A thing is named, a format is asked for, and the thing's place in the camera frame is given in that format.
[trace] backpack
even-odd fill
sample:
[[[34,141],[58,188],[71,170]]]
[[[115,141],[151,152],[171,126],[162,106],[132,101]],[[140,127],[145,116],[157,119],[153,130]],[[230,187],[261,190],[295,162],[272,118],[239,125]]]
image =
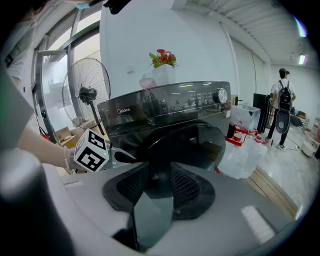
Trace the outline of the backpack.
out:
[[[278,94],[279,109],[290,111],[292,107],[291,91],[289,89],[290,81],[288,81],[287,87],[284,87],[281,80],[279,80],[279,83],[282,87]]]

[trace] cardboard box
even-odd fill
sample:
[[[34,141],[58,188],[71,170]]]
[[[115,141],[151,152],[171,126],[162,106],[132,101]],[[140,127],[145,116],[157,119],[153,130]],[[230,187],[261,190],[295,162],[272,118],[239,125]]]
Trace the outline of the cardboard box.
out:
[[[65,137],[70,136],[70,130],[68,127],[64,127],[55,132],[57,139],[61,142],[65,139]]]
[[[76,147],[76,144],[78,142],[80,137],[73,135],[70,138],[66,139],[66,140],[62,140],[60,141],[61,147],[66,146],[68,149],[72,149]]]

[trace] white box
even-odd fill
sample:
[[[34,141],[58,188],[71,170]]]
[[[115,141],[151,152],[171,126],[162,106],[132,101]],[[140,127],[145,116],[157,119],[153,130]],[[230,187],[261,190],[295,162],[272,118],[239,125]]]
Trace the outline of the white box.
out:
[[[109,160],[104,137],[87,129],[76,143],[73,160],[86,171],[99,172]]]

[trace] tile floor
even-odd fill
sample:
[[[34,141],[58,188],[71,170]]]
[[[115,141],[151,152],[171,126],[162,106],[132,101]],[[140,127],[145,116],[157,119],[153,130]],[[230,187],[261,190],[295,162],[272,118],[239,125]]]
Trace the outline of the tile floor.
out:
[[[319,162],[307,157],[295,143],[301,147],[306,135],[297,127],[290,127],[284,145],[286,151],[277,149],[281,135],[274,132],[273,146],[269,146],[265,158],[259,166],[288,194],[302,211],[308,208],[319,186]]]

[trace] electric fan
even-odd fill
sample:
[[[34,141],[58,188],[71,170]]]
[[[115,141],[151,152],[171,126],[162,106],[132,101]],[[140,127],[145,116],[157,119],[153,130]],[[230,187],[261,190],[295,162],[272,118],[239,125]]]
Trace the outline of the electric fan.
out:
[[[101,134],[105,135],[97,105],[110,99],[110,96],[107,70],[95,58],[87,57],[77,61],[64,78],[62,103],[75,127],[91,129],[98,126]]]

